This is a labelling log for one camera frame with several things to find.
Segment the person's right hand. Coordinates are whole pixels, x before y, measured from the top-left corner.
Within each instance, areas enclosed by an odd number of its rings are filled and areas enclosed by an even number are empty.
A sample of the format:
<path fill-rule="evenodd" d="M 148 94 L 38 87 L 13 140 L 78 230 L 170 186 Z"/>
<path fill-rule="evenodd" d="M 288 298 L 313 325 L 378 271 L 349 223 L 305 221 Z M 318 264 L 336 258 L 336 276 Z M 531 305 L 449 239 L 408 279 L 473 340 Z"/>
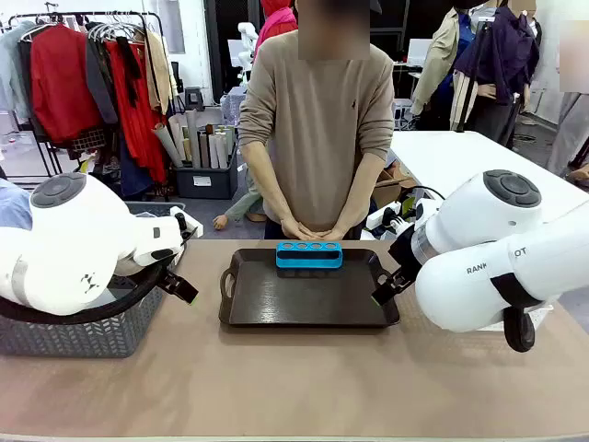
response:
<path fill-rule="evenodd" d="M 283 234 L 288 239 L 301 240 L 301 241 L 314 241 L 319 240 L 321 236 L 309 230 L 303 224 L 296 221 L 292 216 L 287 216 L 280 221 L 281 229 Z"/>

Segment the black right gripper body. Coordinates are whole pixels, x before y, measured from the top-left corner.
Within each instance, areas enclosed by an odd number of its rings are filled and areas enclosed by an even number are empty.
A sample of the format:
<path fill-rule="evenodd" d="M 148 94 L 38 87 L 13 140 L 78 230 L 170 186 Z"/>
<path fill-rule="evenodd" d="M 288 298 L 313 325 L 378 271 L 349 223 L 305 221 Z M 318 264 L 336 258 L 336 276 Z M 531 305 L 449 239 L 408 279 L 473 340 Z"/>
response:
<path fill-rule="evenodd" d="M 388 253 L 399 265 L 403 277 L 416 277 L 422 265 L 415 257 L 411 240 L 414 235 L 414 228 L 408 227 L 391 244 Z"/>

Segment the person's left hand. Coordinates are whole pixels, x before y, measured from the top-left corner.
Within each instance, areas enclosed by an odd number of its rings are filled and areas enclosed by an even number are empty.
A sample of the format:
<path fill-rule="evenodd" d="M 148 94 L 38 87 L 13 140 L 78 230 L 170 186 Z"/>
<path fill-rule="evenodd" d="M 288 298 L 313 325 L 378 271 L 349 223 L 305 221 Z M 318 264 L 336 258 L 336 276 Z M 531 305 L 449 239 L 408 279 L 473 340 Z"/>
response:
<path fill-rule="evenodd" d="M 314 236 L 322 241 L 340 241 L 347 234 L 347 230 L 340 224 L 336 224 L 332 229 L 322 232 L 315 232 Z"/>

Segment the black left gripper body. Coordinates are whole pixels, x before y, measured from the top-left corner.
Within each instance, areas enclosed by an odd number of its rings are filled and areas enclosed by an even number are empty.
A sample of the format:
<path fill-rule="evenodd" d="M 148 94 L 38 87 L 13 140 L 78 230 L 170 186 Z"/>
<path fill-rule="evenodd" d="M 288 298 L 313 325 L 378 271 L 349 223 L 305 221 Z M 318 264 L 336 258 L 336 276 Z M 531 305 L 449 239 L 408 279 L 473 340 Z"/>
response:
<path fill-rule="evenodd" d="M 176 256 L 169 256 L 156 263 L 158 284 L 183 284 L 185 280 L 176 273 Z"/>

